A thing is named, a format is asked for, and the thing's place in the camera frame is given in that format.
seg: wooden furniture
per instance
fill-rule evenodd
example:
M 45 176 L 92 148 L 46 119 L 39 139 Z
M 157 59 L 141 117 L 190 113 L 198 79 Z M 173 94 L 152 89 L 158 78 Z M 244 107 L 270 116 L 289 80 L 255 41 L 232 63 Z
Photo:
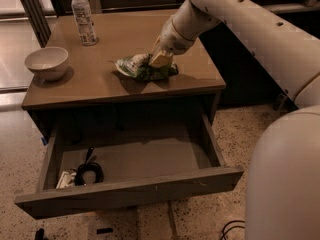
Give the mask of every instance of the wooden furniture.
M 179 74 L 138 82 L 113 61 L 149 52 L 174 10 L 94 16 L 99 43 L 81 45 L 73 17 L 60 17 L 48 46 L 70 53 L 63 79 L 34 78 L 22 107 L 48 141 L 37 192 L 15 203 L 34 218 L 136 206 L 232 190 L 242 175 L 228 167 L 212 132 L 225 87 L 199 40 L 176 56 Z M 102 183 L 56 189 L 63 171 L 84 163 L 89 147 Z

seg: water bottle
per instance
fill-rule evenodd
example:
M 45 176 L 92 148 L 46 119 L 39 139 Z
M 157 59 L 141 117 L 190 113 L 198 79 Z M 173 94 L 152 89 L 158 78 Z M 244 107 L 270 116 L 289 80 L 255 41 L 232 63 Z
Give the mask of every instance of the water bottle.
M 82 45 L 89 46 L 96 44 L 97 37 L 93 26 L 89 1 L 72 0 L 71 7 Z

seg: terrazzo floor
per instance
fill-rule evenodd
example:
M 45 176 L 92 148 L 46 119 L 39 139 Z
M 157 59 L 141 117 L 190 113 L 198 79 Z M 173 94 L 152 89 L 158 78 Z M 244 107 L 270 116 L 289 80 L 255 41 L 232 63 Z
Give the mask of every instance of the terrazzo floor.
M 20 32 L 15 27 L 13 23 L 0 26 L 0 88 L 28 85 L 31 80 L 19 65 L 23 56 L 39 46 L 28 24 L 18 26 Z M 37 127 L 21 110 L 24 95 L 0 94 L 0 239 L 6 240 L 33 240 L 40 228 L 49 240 L 219 240 L 227 222 L 245 219 L 246 181 L 254 145 L 268 125 L 285 113 L 274 111 L 272 104 L 219 108 L 213 130 L 226 163 L 245 170 L 232 192 L 34 220 L 14 204 L 16 196 L 35 192 L 46 153 Z M 97 234 L 102 228 L 112 232 Z M 241 240 L 244 231 L 237 229 L 229 236 L 229 240 Z

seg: bowl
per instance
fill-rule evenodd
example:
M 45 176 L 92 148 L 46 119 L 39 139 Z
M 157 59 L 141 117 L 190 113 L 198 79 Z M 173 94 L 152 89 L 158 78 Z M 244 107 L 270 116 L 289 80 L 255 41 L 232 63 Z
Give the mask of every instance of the bowl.
M 56 81 L 63 77 L 69 67 L 69 54 L 61 47 L 45 47 L 30 53 L 24 64 L 34 75 L 47 81 Z

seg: cable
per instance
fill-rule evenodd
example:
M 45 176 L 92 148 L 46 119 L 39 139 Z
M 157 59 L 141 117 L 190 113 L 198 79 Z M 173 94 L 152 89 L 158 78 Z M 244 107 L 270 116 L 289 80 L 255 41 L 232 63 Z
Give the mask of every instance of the cable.
M 101 166 L 97 163 L 94 163 L 94 162 L 88 163 L 88 160 L 89 160 L 90 156 L 92 155 L 93 149 L 94 148 L 92 148 L 92 147 L 88 149 L 85 163 L 78 167 L 77 174 L 74 179 L 74 183 L 76 186 L 86 185 L 86 182 L 83 179 L 83 175 L 88 171 L 92 171 L 95 173 L 96 179 L 95 179 L 94 183 L 99 183 L 99 182 L 103 181 L 103 171 L 102 171 Z
M 239 225 L 237 225 L 237 226 L 232 226 L 231 228 L 229 228 L 227 231 L 225 231 L 226 230 L 226 228 L 230 225 L 230 224 L 233 224 L 233 223 L 245 223 L 245 221 L 243 221 L 243 220 L 232 220 L 232 221 L 230 221 L 230 222 L 228 222 L 224 227 L 223 227 L 223 229 L 222 229 L 222 237 L 220 238 L 220 240 L 227 240 L 227 234 L 232 230 L 232 229 L 235 229 L 235 228 L 245 228 L 244 226 L 239 226 Z

